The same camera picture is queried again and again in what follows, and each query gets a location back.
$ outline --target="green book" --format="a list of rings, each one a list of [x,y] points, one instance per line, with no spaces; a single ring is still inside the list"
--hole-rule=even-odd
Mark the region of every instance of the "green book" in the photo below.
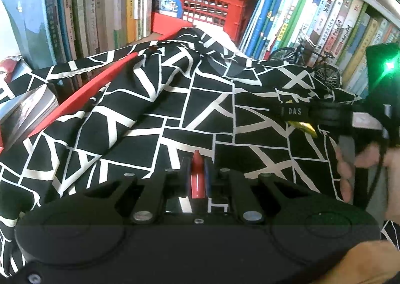
[[[289,40],[291,39],[293,29],[297,25],[297,21],[299,20],[300,14],[303,11],[304,5],[305,5],[306,0],[299,0],[298,4],[296,5],[296,8],[291,15],[291,19],[289,21],[289,24],[287,25],[287,29],[285,31],[285,34],[283,35],[282,41],[280,43],[280,47],[287,47]]]
[[[357,30],[359,29],[359,26],[360,26],[361,22],[363,21],[363,16],[364,16],[365,11],[367,10],[367,7],[368,7],[367,3],[364,3],[362,5],[360,14],[357,18],[357,21],[355,22],[355,26],[354,26],[353,30],[351,31],[349,39],[347,40],[346,46],[345,46],[344,50],[341,52],[341,54],[339,55],[339,58],[337,59],[337,61],[335,63],[336,66],[339,66],[341,64],[341,62],[343,61],[343,59],[345,59],[346,52],[348,51],[350,46],[353,44],[354,38],[357,34]]]

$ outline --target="miniature bicycle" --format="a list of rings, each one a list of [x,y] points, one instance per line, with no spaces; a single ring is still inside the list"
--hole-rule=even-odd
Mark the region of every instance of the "miniature bicycle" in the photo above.
[[[306,66],[306,61],[303,54],[307,52],[308,54],[318,55],[317,61],[313,64],[311,70],[314,72],[314,77],[325,84],[330,90],[336,89],[341,86],[341,74],[339,70],[327,63],[327,59],[333,59],[333,55],[327,51],[323,51],[324,55],[314,50],[321,49],[321,46],[315,45],[311,39],[304,33],[301,29],[303,38],[300,39],[300,45],[296,48],[294,47],[284,47],[280,48],[271,53],[269,56],[269,61],[282,60],[287,61],[291,64],[299,64]],[[306,48],[306,42],[309,43],[313,49]]]

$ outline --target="finger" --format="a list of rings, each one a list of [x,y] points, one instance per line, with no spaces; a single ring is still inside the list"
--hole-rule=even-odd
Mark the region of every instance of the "finger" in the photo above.
[[[353,167],[347,162],[341,161],[337,163],[337,173],[344,179],[350,179],[353,176]]]
[[[379,161],[379,145],[371,143],[368,147],[355,157],[354,165],[356,168],[370,168]]]
[[[340,180],[340,192],[344,202],[349,203],[353,197],[353,188],[348,180],[343,178]]]
[[[336,159],[338,162],[343,161],[343,153],[341,147],[338,145],[335,149]]]

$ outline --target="green light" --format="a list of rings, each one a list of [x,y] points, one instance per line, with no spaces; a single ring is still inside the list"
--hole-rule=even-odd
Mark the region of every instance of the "green light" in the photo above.
[[[392,69],[394,69],[394,68],[395,68],[394,63],[392,63],[392,62],[387,62],[387,63],[386,63],[386,69],[387,69],[387,70],[392,70]]]

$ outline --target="bicycle wheel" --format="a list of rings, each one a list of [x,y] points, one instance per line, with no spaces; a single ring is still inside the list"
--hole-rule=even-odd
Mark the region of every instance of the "bicycle wheel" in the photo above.
[[[319,64],[314,68],[314,76],[330,90],[341,86],[341,74],[338,69],[326,63]]]
[[[292,47],[277,49],[269,55],[268,61],[287,61],[295,64],[297,62],[296,49]]]

